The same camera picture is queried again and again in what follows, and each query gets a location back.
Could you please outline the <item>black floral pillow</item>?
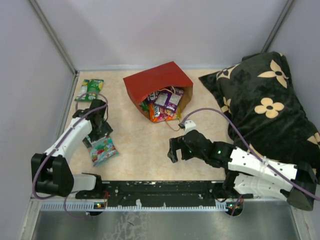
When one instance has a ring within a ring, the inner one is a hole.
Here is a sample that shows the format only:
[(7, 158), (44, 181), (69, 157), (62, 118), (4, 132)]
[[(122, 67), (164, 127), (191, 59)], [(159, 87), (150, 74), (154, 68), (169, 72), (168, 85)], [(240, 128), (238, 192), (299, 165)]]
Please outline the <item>black floral pillow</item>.
[(320, 170), (320, 134), (296, 96), (286, 57), (276, 51), (199, 78), (230, 119), (228, 136), (245, 151)]

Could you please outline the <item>orange candy bag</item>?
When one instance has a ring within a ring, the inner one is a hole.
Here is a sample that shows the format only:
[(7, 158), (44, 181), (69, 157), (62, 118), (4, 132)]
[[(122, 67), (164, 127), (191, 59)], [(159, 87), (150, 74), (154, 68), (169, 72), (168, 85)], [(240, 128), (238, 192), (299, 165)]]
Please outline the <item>orange candy bag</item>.
[(149, 107), (149, 117), (153, 123), (169, 121), (174, 116), (175, 112), (154, 103), (150, 103)]

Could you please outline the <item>colourful candy bag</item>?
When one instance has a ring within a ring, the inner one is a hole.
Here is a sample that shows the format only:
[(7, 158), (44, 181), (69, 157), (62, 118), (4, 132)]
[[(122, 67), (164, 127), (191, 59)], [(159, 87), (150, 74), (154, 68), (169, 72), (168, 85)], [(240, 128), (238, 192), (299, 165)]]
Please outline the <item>colourful candy bag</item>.
[(94, 167), (101, 165), (108, 159), (119, 154), (110, 136), (104, 136), (93, 142), (91, 142), (91, 139), (87, 136), (83, 140), (83, 143), (89, 152)]

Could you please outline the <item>green yellow snack bag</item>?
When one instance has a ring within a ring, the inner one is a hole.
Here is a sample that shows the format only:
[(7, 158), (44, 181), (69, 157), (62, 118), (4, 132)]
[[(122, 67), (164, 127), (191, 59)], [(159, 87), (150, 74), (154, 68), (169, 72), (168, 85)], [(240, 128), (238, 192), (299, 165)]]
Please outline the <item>green yellow snack bag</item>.
[(97, 98), (104, 85), (103, 79), (85, 79), (80, 87), (80, 90), (75, 97), (75, 101), (91, 102)]

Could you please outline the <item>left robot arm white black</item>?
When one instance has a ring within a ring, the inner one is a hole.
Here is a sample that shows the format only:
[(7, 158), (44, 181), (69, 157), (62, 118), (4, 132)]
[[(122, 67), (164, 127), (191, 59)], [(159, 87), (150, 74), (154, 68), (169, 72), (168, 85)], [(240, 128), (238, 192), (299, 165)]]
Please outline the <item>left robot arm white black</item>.
[(94, 99), (89, 108), (76, 110), (58, 140), (44, 153), (32, 156), (32, 194), (35, 198), (67, 197), (80, 191), (86, 191), (95, 199), (103, 195), (104, 186), (98, 176), (90, 173), (73, 174), (69, 160), (79, 145), (89, 147), (113, 131), (105, 120), (107, 110), (108, 102), (101, 99)]

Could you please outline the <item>red brown paper bag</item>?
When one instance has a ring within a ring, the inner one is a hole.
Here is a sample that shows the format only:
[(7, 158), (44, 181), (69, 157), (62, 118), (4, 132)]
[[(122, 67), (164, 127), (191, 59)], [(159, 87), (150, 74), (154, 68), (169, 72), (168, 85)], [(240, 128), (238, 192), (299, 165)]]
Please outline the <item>red brown paper bag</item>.
[(186, 108), (193, 96), (192, 80), (173, 61), (124, 77), (123, 81), (130, 100), (148, 120), (151, 120), (150, 114), (143, 111), (140, 103), (151, 93), (167, 87), (181, 88), (184, 94), (178, 103), (180, 112)]

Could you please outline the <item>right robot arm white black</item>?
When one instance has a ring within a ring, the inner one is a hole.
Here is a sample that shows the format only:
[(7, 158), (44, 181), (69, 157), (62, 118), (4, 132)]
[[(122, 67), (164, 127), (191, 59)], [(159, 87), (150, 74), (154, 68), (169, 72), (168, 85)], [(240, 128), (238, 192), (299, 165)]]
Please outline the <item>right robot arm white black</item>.
[(306, 162), (282, 163), (252, 153), (223, 141), (210, 141), (197, 130), (171, 138), (167, 156), (173, 163), (197, 158), (213, 168), (226, 170), (223, 192), (229, 198), (252, 195), (273, 197), (289, 205), (312, 211), (316, 199), (317, 180)]

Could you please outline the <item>purple candy bag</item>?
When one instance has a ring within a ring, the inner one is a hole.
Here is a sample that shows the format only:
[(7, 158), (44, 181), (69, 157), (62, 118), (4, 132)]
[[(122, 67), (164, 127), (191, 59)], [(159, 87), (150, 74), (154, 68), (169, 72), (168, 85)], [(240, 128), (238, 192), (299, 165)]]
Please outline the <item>purple candy bag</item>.
[(175, 112), (183, 95), (184, 91), (180, 88), (173, 86), (163, 88), (159, 91), (153, 104)]

